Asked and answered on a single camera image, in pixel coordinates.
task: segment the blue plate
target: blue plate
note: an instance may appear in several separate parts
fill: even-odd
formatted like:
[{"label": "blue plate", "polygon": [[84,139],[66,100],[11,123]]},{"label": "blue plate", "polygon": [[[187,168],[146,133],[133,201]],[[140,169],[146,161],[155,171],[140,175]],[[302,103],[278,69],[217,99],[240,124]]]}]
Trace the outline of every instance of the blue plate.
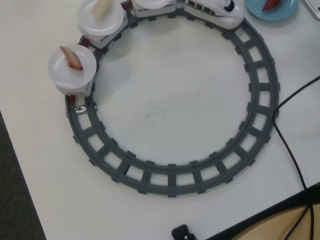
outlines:
[{"label": "blue plate", "polygon": [[275,8],[262,11],[267,0],[245,0],[246,7],[258,18],[267,21],[278,21],[294,14],[297,10],[299,0],[281,0]]}]

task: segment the wooden surface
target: wooden surface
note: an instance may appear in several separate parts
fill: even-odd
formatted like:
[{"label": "wooden surface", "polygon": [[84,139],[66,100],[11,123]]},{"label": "wooden surface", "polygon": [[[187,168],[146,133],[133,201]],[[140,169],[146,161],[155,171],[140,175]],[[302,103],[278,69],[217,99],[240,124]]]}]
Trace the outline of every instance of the wooden surface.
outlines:
[{"label": "wooden surface", "polygon": [[[320,204],[314,205],[314,240],[320,240]],[[298,207],[268,217],[249,227],[232,240],[283,240],[301,216],[305,207]],[[305,214],[289,240],[310,239],[310,210]]]}]

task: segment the white train engine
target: white train engine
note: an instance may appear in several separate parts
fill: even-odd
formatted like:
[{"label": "white train engine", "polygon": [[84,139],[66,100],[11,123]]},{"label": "white train engine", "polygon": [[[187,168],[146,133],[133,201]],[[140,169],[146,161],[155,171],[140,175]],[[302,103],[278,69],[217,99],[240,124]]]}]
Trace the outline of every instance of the white train engine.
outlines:
[{"label": "white train engine", "polygon": [[242,0],[185,0],[184,10],[224,29],[234,29],[245,18]]}]

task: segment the food sample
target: food sample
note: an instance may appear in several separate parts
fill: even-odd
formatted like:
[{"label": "food sample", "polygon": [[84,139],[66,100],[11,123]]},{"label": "food sample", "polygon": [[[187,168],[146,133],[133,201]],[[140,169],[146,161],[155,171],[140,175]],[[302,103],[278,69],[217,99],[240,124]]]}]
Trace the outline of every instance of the food sample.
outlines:
[{"label": "food sample", "polygon": [[95,18],[101,18],[111,5],[112,0],[98,0],[93,9]]},{"label": "food sample", "polygon": [[281,0],[266,0],[266,3],[262,9],[262,11],[268,11],[274,9],[276,6],[280,4]]},{"label": "food sample", "polygon": [[60,46],[60,49],[64,53],[70,68],[77,71],[82,71],[84,69],[78,56],[73,51],[65,46]]}]

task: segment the circular train track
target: circular train track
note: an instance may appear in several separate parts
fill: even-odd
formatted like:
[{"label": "circular train track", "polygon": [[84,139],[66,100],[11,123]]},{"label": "circular train track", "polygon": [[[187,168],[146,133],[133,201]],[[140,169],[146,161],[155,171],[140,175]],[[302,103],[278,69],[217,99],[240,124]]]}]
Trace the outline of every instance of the circular train track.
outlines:
[{"label": "circular train track", "polygon": [[[128,28],[133,29],[137,27],[141,21],[154,21],[157,19],[157,17],[159,17],[151,16],[137,18],[133,16],[129,10],[127,10],[127,16],[128,25],[122,31],[125,31]],[[167,16],[168,18],[183,16],[190,21],[200,20],[208,28],[218,29],[221,32],[221,35],[227,41],[231,41],[234,44],[235,51],[242,56],[245,63],[244,69],[250,78],[249,91],[251,92],[251,99],[247,105],[246,119],[240,123],[239,132],[236,134],[236,136],[231,138],[222,150],[210,154],[204,160],[195,160],[185,165],[158,165],[152,161],[140,160],[134,153],[130,151],[124,151],[118,146],[118,143],[113,138],[110,138],[107,135],[103,123],[98,119],[96,114],[97,107],[93,100],[93,94],[95,90],[94,86],[92,87],[91,95],[85,98],[86,113],[90,120],[91,126],[87,129],[81,128],[78,115],[76,113],[77,106],[75,106],[74,96],[65,97],[66,115],[74,133],[73,137],[75,142],[80,144],[82,149],[88,155],[89,161],[94,166],[98,166],[101,170],[111,176],[111,179],[116,183],[123,183],[138,190],[138,192],[142,194],[153,193],[167,195],[168,197],[176,197],[177,195],[191,193],[202,194],[210,188],[223,183],[227,184],[231,182],[235,175],[241,172],[244,168],[251,166],[255,162],[255,157],[259,151],[266,143],[268,143],[270,139],[270,133],[273,128],[272,113],[279,103],[280,85],[278,82],[275,62],[262,36],[257,33],[257,31],[248,23],[246,19],[238,28],[242,28],[243,31],[250,37],[250,39],[242,42],[242,40],[235,33],[236,29],[226,30],[212,24],[211,22],[195,17],[185,12],[181,8],[177,8],[175,12],[163,14],[161,16]],[[116,41],[121,38],[121,36],[121,33],[119,33],[113,40]],[[84,45],[85,42],[86,39],[82,37],[79,44]],[[253,60],[249,50],[254,47],[258,49],[262,60]],[[96,48],[94,55],[97,63],[99,63],[102,56],[106,54],[108,50],[108,45],[103,49]],[[259,82],[257,69],[260,68],[266,69],[269,82]],[[261,92],[270,93],[269,106],[259,105]],[[257,114],[266,116],[266,122],[261,130],[253,127],[253,123]],[[97,135],[103,143],[103,147],[98,151],[95,151],[88,142],[88,138],[93,135]],[[256,138],[254,145],[248,152],[241,147],[241,143],[244,141],[247,135],[252,135]],[[119,159],[121,159],[121,163],[117,168],[112,167],[110,164],[104,161],[104,157],[109,153],[113,153]],[[238,155],[240,161],[228,169],[223,163],[223,160],[232,153]],[[141,180],[137,180],[126,175],[131,166],[143,171]],[[216,167],[219,175],[207,180],[203,180],[201,171],[212,166]],[[151,184],[150,179],[152,174],[167,175],[167,186]],[[183,174],[192,174],[194,183],[189,185],[177,185],[177,176]]]}]

